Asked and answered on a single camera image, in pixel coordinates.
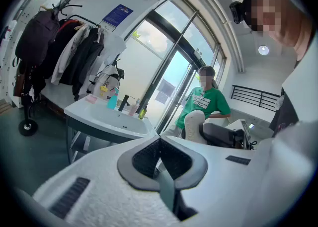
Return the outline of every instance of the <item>railing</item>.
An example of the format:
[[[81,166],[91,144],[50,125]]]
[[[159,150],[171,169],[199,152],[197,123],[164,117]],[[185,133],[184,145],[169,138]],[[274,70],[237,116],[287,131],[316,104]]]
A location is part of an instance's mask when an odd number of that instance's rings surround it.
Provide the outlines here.
[[[233,85],[231,99],[247,102],[260,108],[276,111],[275,102],[280,97],[278,94],[265,92],[245,86]]]

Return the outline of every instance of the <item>white sink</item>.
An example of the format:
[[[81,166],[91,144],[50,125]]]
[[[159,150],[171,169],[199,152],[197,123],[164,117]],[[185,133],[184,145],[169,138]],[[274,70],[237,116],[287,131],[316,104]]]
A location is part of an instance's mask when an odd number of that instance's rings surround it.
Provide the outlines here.
[[[95,96],[88,95],[83,99],[69,105],[64,113],[86,125],[96,129],[126,137],[138,139],[157,135],[148,118],[140,120],[138,115],[128,115],[128,111],[118,111],[107,108],[107,102],[97,98],[94,103],[87,99],[95,99]]]

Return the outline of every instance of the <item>blue sign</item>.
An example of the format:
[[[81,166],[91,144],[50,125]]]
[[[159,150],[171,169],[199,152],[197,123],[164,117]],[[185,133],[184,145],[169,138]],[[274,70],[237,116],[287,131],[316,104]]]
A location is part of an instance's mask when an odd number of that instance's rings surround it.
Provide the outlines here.
[[[108,13],[107,16],[103,18],[103,21],[117,27],[132,12],[133,10],[120,4]]]

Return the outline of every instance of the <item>ceiling light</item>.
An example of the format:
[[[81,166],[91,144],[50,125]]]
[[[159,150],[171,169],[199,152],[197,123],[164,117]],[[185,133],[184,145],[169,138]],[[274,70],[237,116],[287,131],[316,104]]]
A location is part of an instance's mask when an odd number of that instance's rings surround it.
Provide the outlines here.
[[[269,53],[269,48],[267,46],[265,46],[265,45],[259,46],[258,52],[261,55],[266,56]]]

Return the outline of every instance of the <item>person's arm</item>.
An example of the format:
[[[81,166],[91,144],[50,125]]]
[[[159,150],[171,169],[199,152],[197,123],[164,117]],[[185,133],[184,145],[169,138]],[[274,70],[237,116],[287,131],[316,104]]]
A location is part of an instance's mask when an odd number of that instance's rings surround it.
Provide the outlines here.
[[[208,118],[228,118],[231,116],[231,109],[221,92],[219,92],[217,98],[217,109],[220,113],[211,114]]]
[[[208,118],[229,118],[231,114],[221,114],[221,113],[214,113],[211,114]]]

